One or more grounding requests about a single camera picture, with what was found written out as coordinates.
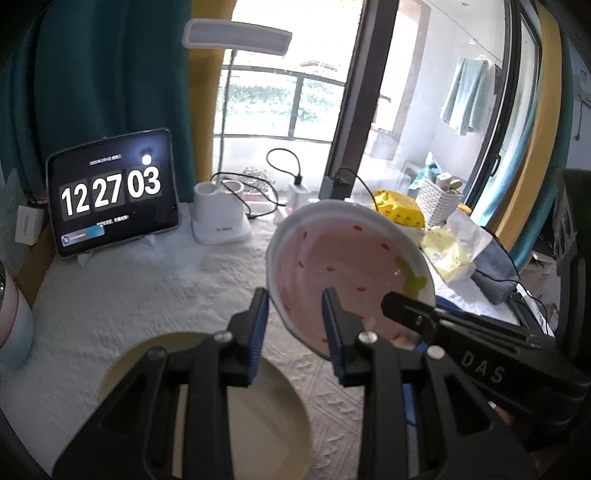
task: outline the bowl rim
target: bowl rim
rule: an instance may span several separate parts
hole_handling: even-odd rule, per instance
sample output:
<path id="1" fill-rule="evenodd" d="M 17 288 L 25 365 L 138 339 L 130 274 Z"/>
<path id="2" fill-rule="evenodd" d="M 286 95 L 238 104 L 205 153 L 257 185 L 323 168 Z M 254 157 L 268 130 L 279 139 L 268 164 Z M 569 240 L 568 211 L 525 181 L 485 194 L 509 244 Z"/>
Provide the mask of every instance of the bowl rim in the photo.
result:
<path id="1" fill-rule="evenodd" d="M 299 330 L 297 325 L 291 320 L 291 317 L 289 316 L 289 314 L 285 311 L 285 308 L 283 306 L 283 302 L 281 302 L 281 296 L 279 293 L 279 288 L 277 286 L 277 280 L 276 280 L 277 276 L 275 274 L 276 269 L 274 267 L 277 263 L 276 259 L 277 259 L 279 248 L 280 248 L 281 244 L 285 242 L 285 239 L 289 238 L 289 237 L 286 237 L 286 234 L 289 233 L 290 230 L 296 229 L 299 226 L 301 226 L 303 223 L 305 223 L 306 216 L 309 215 L 310 211 L 313 212 L 314 210 L 320 209 L 320 210 L 327 210 L 328 212 L 332 212 L 334 214 L 335 208 L 337 209 L 337 211 L 339 211 L 339 213 L 341 215 L 343 213 L 349 212 L 349 213 L 353 213 L 353 214 L 359 213 L 361 215 L 366 216 L 368 218 L 368 220 L 367 220 L 368 223 L 369 222 L 374 222 L 374 223 L 377 222 L 378 224 L 380 224 L 380 226 L 382 226 L 385 229 L 391 230 L 394 233 L 394 235 L 401 238 L 402 239 L 401 242 L 406 243 L 407 247 L 412 247 L 412 248 L 408 249 L 411 252 L 416 251 L 416 258 L 411 259 L 412 264 L 413 265 L 416 265 L 416 263 L 423 264 L 424 271 L 426 273 L 428 273 L 428 275 L 426 275 L 427 285 L 423 288 L 423 290 L 427 289 L 426 296 L 428 298 L 425 300 L 422 300 L 422 301 L 424 301 L 425 303 L 429 303 L 432 306 L 436 305 L 435 284 L 433 282 L 433 276 L 431 275 L 431 272 L 429 270 L 429 266 L 427 265 L 427 260 L 425 259 L 425 257 L 421 253 L 421 251 L 413 244 L 412 240 L 406 235 L 406 233 L 404 233 L 402 231 L 402 229 L 396 223 L 394 223 L 393 221 L 384 217 L 381 213 L 378 213 L 375 210 L 367 208 L 363 205 L 359 205 L 357 203 L 344 202 L 342 200 L 326 199 L 326 200 L 321 200 L 316 203 L 311 203 L 311 204 L 305 205 L 302 208 L 299 208 L 298 210 L 296 210 L 293 214 L 288 216 L 285 220 L 283 220 L 277 226 L 277 229 L 275 230 L 275 234 L 273 234 L 273 237 L 271 238 L 271 241 L 269 242 L 269 244 L 267 246 L 267 252 L 265 254 L 267 290 L 269 292 L 269 296 L 271 298 L 271 301 L 273 302 L 273 305 L 275 306 L 277 313 L 279 313 L 279 317 L 281 318 L 281 321 L 283 322 L 283 325 L 285 326 L 285 328 L 287 328 L 287 330 L 300 343 L 302 343 L 304 346 L 308 347 L 316 355 L 318 355 L 321 358 L 324 358 L 326 360 L 330 359 L 330 354 L 326 355 L 325 352 L 322 352 L 322 351 L 318 350 L 317 348 L 315 348 L 314 346 L 309 345 L 307 342 L 304 342 L 302 339 L 304 339 L 306 337 L 302 334 L 302 332 Z"/>

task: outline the yellow curtain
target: yellow curtain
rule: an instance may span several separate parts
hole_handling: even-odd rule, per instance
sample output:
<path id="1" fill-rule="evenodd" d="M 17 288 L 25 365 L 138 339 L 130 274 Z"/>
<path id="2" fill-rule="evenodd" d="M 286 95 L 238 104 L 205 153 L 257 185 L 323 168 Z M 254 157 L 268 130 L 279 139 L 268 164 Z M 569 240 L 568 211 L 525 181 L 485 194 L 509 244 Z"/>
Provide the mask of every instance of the yellow curtain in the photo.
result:
<path id="1" fill-rule="evenodd" d="M 511 250 L 530 216 L 554 148 L 562 92 L 562 45 L 560 29 L 548 11 L 537 4 L 542 33 L 542 59 L 538 107 L 523 170 L 496 235 Z"/>
<path id="2" fill-rule="evenodd" d="M 191 18 L 229 20 L 234 7 L 236 0 L 193 0 Z M 207 181 L 212 175 L 213 124 L 223 54 L 223 50 L 189 50 L 189 111 L 197 181 Z"/>

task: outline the wicker basket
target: wicker basket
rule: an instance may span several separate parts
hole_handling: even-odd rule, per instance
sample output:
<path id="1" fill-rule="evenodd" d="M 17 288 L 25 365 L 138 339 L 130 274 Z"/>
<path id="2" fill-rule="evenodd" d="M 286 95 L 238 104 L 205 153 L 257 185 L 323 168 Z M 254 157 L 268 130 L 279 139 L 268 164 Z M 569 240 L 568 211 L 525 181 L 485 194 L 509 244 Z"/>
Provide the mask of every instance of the wicker basket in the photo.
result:
<path id="1" fill-rule="evenodd" d="M 423 212 L 425 223 L 431 227 L 446 221 L 461 199 L 461 194 L 445 192 L 432 181 L 423 179 L 416 201 Z"/>

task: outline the textured tablecloth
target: textured tablecloth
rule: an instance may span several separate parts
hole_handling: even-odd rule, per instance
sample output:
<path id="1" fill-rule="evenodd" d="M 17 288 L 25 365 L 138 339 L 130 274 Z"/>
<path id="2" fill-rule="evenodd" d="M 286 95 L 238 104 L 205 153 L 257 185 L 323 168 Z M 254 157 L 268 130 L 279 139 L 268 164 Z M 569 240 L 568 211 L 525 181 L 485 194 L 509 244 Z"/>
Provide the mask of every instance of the textured tablecloth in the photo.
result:
<path id="1" fill-rule="evenodd" d="M 109 366 L 150 337 L 176 331 L 215 332 L 245 310 L 265 284 L 271 219 L 253 222 L 252 238 L 205 246 L 191 235 L 187 205 L 178 230 L 156 245 L 135 241 L 97 252 L 88 265 L 56 258 L 33 308 L 35 339 L 26 365 L 0 369 L 0 407 L 24 446 L 49 473 L 60 452 L 96 407 Z M 434 274 L 437 294 L 459 307 L 514 322 L 470 280 L 454 290 Z M 307 479 L 353 479 L 359 454 L 361 388 L 340 387 L 331 365 L 285 329 L 271 309 L 263 355 L 289 378 L 314 433 Z"/>

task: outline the strawberry patterned bowl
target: strawberry patterned bowl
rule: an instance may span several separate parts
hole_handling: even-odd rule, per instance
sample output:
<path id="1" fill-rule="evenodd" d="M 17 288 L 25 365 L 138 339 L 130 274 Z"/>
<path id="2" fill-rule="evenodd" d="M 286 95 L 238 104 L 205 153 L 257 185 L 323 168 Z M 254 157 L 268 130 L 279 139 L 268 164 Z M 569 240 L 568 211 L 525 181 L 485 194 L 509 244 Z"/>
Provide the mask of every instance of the strawberry patterned bowl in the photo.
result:
<path id="1" fill-rule="evenodd" d="M 330 358 L 322 292 L 334 287 L 345 310 L 366 329 L 412 349 L 417 333 L 382 314 L 390 291 L 435 305 L 426 260 L 406 234 L 374 210 L 341 200 L 306 205 L 281 222 L 267 249 L 267 289 L 284 325 Z"/>

